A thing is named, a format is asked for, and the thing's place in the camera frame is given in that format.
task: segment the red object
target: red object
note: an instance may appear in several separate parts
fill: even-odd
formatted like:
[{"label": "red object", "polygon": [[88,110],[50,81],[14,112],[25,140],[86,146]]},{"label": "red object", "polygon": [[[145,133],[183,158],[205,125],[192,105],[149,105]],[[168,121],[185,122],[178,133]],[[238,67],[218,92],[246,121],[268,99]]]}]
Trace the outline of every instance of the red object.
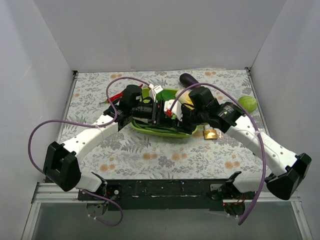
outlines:
[{"label": "red object", "polygon": [[170,111],[169,109],[166,111],[166,115],[171,117],[172,116],[172,111]]},{"label": "red object", "polygon": [[110,97],[111,102],[121,98],[123,96],[123,94],[124,94],[124,91],[118,93],[117,95]]}]

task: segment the gray floor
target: gray floor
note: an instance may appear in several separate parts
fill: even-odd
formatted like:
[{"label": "gray floor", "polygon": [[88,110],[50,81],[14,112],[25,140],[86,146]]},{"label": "gray floor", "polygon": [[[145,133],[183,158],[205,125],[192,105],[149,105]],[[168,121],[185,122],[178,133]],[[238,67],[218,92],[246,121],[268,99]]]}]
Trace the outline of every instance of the gray floor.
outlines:
[{"label": "gray floor", "polygon": [[[102,218],[115,222],[120,213]],[[258,202],[242,225],[233,217],[196,210],[126,210],[123,222],[109,227],[89,218],[82,203],[42,203],[33,240],[300,240],[290,202]]]}]

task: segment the green bowl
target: green bowl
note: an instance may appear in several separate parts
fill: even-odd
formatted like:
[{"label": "green bowl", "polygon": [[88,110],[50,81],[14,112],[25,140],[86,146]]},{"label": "green bowl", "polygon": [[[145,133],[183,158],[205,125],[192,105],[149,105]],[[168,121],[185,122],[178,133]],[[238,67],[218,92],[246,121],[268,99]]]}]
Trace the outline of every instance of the green bowl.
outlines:
[{"label": "green bowl", "polygon": [[[165,88],[165,90],[169,91],[171,94],[176,95],[176,92],[178,91],[177,89],[170,89],[170,88]],[[142,89],[142,97],[146,98],[149,97],[149,88],[145,87]],[[149,135],[155,135],[155,136],[160,136],[160,137],[169,137],[169,138],[188,138],[191,135],[184,133],[184,132],[177,132],[177,133],[166,133],[166,132],[158,132],[158,131],[153,131],[152,129],[145,129],[139,126],[138,123],[136,123],[135,119],[132,119],[131,126],[137,130],[138,132],[142,134],[149,134]],[[172,131],[173,128],[165,128],[162,127],[164,130]],[[195,130],[193,131],[192,134],[194,134],[198,130],[198,126],[196,126]]]}]

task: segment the flower pattern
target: flower pattern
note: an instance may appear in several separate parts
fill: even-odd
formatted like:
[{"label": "flower pattern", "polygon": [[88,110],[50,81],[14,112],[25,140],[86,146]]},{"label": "flower pattern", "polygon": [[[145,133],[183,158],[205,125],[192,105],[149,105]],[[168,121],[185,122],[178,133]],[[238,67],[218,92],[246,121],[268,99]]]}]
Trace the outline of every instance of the flower pattern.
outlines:
[{"label": "flower pattern", "polygon": [[[183,89],[179,76],[189,73],[200,83],[212,83],[234,98],[253,95],[245,70],[171,70],[134,72],[79,73],[67,113],[67,120],[93,123],[106,110],[107,85],[119,77],[134,77],[164,88]],[[133,80],[115,82],[109,95],[120,93]],[[212,89],[220,103],[228,101],[221,92]],[[264,129],[258,110],[252,113],[259,128]],[[61,142],[85,128],[64,125]],[[228,178],[235,171],[260,172],[262,163],[237,140],[217,132],[222,138],[204,140],[203,127],[189,138],[167,138],[145,135],[130,125],[95,147],[80,163],[84,171],[94,172],[105,179],[202,179]]]}]

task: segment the cabbage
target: cabbage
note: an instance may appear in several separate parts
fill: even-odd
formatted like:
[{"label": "cabbage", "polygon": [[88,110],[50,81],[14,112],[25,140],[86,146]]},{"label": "cabbage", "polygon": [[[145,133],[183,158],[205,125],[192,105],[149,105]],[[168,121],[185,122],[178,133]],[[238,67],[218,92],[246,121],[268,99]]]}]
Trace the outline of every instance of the cabbage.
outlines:
[{"label": "cabbage", "polygon": [[242,96],[238,102],[249,112],[252,113],[257,109],[257,100],[253,96]]}]

